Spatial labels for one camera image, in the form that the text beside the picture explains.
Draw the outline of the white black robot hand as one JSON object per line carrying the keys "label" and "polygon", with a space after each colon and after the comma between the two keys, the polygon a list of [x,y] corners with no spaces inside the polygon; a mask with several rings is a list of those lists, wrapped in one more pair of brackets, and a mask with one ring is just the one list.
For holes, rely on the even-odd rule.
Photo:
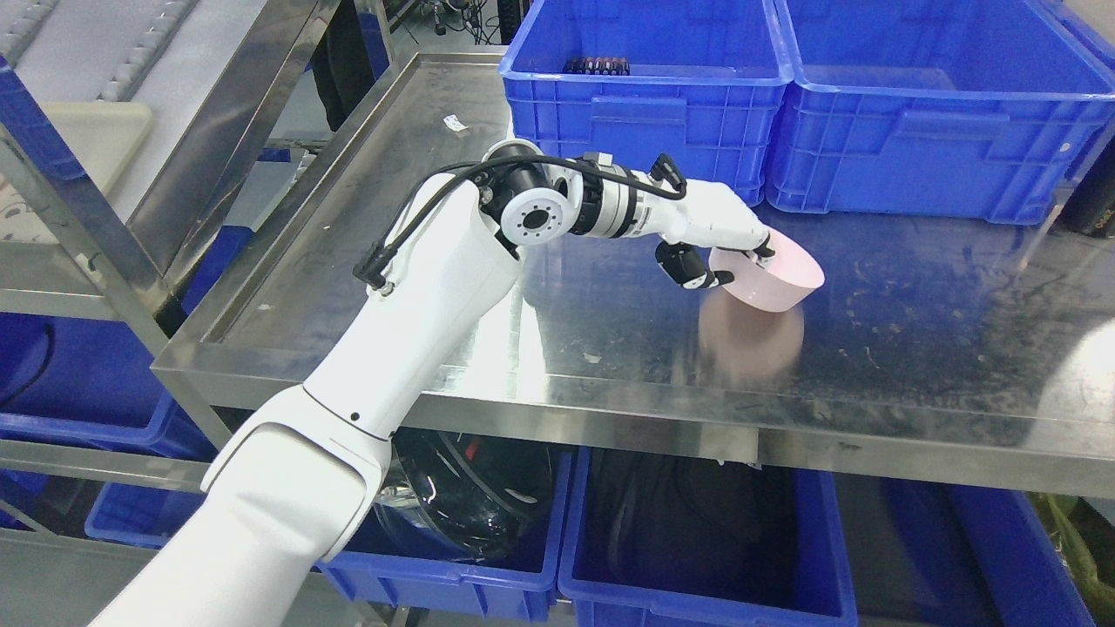
{"label": "white black robot hand", "polygon": [[662,242],[655,259],[681,288],[696,290],[728,284],[729,271],[714,271],[697,253],[718,247],[750,255],[757,266],[769,266],[775,250],[770,230],[756,218],[733,187],[720,182],[690,181],[682,199],[650,196],[644,203],[644,231]]}

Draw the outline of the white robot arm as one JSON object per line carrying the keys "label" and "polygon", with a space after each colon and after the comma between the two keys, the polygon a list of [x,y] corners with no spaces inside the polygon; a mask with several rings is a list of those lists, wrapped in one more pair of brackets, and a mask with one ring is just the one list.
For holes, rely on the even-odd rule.
{"label": "white robot arm", "polygon": [[95,616],[95,626],[279,626],[310,570],[349,543],[388,472],[394,433],[479,318],[523,271],[512,226],[482,212],[478,175],[510,191],[506,213],[558,204],[546,167],[638,197],[694,187],[668,155],[644,174],[542,154],[505,139],[415,190],[355,267],[362,309],[304,382],[255,409],[210,465],[194,515]]}

